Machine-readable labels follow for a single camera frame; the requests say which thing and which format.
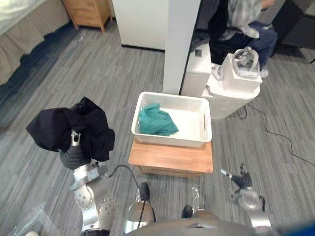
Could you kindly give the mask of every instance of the white sneaker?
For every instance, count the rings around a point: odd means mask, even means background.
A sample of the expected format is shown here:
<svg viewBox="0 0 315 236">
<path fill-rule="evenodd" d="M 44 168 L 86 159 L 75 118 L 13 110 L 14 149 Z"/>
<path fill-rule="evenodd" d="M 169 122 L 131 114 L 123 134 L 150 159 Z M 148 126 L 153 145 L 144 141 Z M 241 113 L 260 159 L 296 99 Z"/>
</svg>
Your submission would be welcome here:
<svg viewBox="0 0 315 236">
<path fill-rule="evenodd" d="M 269 72 L 266 69 L 262 69 L 260 71 L 260 76 L 261 76 L 262 79 L 266 78 L 268 76 L 268 74 L 269 74 Z"/>
<path fill-rule="evenodd" d="M 28 232 L 28 234 L 26 236 L 39 236 L 39 235 L 38 235 L 38 233 L 31 231 L 31 232 Z"/>
</svg>

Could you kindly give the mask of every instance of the teal towel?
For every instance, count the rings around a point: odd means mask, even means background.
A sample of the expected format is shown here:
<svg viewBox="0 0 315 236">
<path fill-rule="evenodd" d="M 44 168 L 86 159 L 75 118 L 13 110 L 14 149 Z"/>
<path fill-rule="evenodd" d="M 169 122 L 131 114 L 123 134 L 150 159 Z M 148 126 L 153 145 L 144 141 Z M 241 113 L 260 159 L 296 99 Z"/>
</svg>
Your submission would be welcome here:
<svg viewBox="0 0 315 236">
<path fill-rule="evenodd" d="M 178 132 L 171 116 L 159 109 L 158 103 L 152 103 L 142 109 L 139 115 L 139 131 L 141 134 L 170 136 Z"/>
</svg>

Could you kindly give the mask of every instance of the wooden stool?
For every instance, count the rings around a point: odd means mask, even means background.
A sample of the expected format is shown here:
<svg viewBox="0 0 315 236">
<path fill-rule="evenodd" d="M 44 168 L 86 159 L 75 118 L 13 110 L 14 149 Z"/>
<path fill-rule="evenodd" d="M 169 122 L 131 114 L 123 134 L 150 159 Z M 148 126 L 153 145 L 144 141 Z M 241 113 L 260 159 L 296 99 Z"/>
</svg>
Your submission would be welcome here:
<svg viewBox="0 0 315 236">
<path fill-rule="evenodd" d="M 201 147 L 179 147 L 139 143 L 133 140 L 129 164 L 140 172 L 179 177 L 197 177 L 212 173 L 212 147 L 207 142 Z"/>
</svg>

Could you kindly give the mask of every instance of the gray carpet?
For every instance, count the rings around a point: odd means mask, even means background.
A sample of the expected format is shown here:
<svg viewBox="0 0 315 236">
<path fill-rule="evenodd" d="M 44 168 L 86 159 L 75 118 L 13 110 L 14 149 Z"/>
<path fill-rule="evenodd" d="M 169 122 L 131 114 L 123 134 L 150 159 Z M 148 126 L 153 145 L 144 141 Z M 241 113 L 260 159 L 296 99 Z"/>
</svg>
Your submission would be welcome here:
<svg viewBox="0 0 315 236">
<path fill-rule="evenodd" d="M 56 153 L 38 148 L 25 130 L 40 110 L 70 107 L 83 96 L 90 98 L 105 110 L 116 132 L 109 168 L 127 164 L 138 95 L 161 91 L 164 53 L 122 48 L 116 23 L 106 29 L 103 34 L 82 28 L 67 46 L 61 40 L 54 47 L 64 51 L 49 68 L 36 64 L 32 68 L 41 83 L 21 84 L 15 99 L 0 105 L 0 235 L 19 231 L 26 224 L 42 236 L 77 236 L 81 230 L 82 216 L 68 191 L 71 171 L 62 166 Z M 315 162 L 315 64 L 282 48 L 267 67 L 270 76 L 251 105 L 266 112 L 271 130 L 292 139 L 296 154 Z M 191 188 L 197 186 L 201 207 L 222 220 L 243 223 L 242 212 L 230 202 L 236 187 L 220 174 L 220 168 L 236 172 L 241 162 L 252 174 L 254 190 L 266 198 L 273 225 L 315 217 L 315 168 L 293 157 L 284 138 L 265 132 L 261 114 L 251 108 L 248 113 L 245 120 L 233 114 L 213 121 L 212 174 L 186 179 L 142 175 L 133 168 L 137 180 L 150 186 L 157 220 L 178 219 L 183 207 L 192 202 Z M 136 187 L 126 170 L 118 170 L 107 187 L 117 203 L 111 235 L 118 236 Z"/>
</svg>

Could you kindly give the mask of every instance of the person's hand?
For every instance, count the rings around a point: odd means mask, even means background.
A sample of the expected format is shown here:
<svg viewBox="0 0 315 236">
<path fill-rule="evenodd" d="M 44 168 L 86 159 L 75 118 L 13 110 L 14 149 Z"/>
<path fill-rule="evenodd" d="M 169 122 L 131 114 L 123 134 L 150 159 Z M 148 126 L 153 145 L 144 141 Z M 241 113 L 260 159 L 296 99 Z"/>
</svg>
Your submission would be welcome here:
<svg viewBox="0 0 315 236">
<path fill-rule="evenodd" d="M 272 6 L 275 4 L 276 0 L 261 0 L 261 9 L 267 9 L 268 7 Z"/>
</svg>

